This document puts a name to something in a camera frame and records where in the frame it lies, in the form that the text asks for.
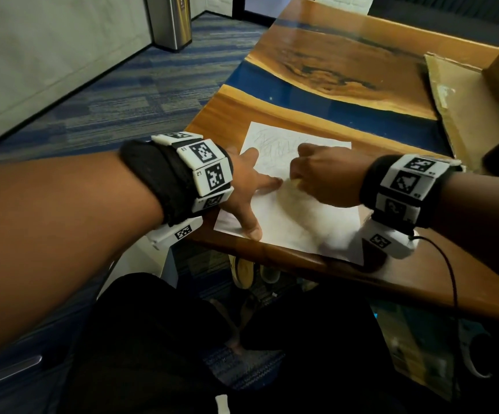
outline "stainless steel bin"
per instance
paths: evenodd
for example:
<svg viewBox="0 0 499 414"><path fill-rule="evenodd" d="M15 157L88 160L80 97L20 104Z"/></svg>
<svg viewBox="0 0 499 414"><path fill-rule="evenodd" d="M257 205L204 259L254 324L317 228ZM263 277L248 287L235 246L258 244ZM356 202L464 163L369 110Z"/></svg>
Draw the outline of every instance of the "stainless steel bin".
<svg viewBox="0 0 499 414"><path fill-rule="evenodd" d="M146 0L157 47L179 52L192 41L190 0Z"/></svg>

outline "person's left hand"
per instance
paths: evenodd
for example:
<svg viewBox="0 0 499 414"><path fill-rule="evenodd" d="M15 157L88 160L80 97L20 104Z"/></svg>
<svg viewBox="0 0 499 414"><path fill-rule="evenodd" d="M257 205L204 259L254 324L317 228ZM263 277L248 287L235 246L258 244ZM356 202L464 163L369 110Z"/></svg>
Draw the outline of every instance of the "person's left hand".
<svg viewBox="0 0 499 414"><path fill-rule="evenodd" d="M259 241L263 231L259 221L251 209L251 198L257 190L273 191L282 185L282 179L258 173L253 166L259 157L259 151L250 148L239 155L238 150L233 147L226 148L232 159L234 174L232 187L234 191L226 202L221 203L221 208L236 216L242 225L242 231L247 237Z"/></svg>

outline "paper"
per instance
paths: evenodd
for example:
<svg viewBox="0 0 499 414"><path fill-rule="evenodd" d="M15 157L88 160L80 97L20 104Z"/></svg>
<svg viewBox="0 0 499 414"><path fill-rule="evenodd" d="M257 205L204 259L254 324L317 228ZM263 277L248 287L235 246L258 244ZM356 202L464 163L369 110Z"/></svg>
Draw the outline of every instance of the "paper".
<svg viewBox="0 0 499 414"><path fill-rule="evenodd" d="M259 159L255 169L259 173L286 180L290 177L290 162L298 156L297 146L304 142L351 148L350 142L320 138L252 122L242 152L251 147L257 148ZM307 202L298 202L298 205L308 206ZM356 207L335 208L315 202L309 209L312 218L307 219L307 222L311 220L313 224L313 227L309 227L293 219L294 213L301 213L300 209L296 208L291 212L291 216L288 215L279 203L276 191L267 195L255 195L251 205L263 229L261 242L363 265L362 243L357 235L360 219ZM215 230L243 236L236 218L223 210L218 215Z"/></svg>

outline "table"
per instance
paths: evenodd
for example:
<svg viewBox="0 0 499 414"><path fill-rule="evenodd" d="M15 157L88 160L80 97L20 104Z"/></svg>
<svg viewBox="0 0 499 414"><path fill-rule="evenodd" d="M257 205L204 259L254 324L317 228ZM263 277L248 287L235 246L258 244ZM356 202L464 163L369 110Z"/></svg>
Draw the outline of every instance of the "table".
<svg viewBox="0 0 499 414"><path fill-rule="evenodd" d="M499 48L292 0L186 130L240 148L255 121L351 141L376 156L448 155L429 94L427 52L485 68ZM360 209L362 217L366 212ZM214 231L217 213L204 218L192 241L301 277L344 278L371 292L452 308L448 270L431 244L421 242L411 257L383 264L365 250L361 268ZM434 231L418 231L449 257L461 311L499 320L499 276Z"/></svg>

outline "cable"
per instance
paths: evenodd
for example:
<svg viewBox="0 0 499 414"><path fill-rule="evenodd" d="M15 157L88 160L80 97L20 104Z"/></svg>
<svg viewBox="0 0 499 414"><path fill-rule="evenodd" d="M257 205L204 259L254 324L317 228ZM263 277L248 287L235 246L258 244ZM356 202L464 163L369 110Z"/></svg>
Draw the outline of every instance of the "cable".
<svg viewBox="0 0 499 414"><path fill-rule="evenodd" d="M453 309L454 309L454 318L455 318L455 349L454 349L454 368L453 368L453 383L452 383L452 402L454 402L456 398L456 361L461 359L462 354L460 352L460 333L459 333L459 309L458 309L458 293L456 292L456 279L455 279L455 274L453 272L453 266L451 266L451 263L449 261L449 258L446 256L446 254L441 250L441 248L434 243L431 239L420 236L420 235L414 235L414 236L409 236L411 241L415 239L423 239L424 241L429 242L431 245L433 245L439 253L443 256L445 263L447 265L447 269L449 270L449 276L451 276L451 283L453 285Z"/></svg>

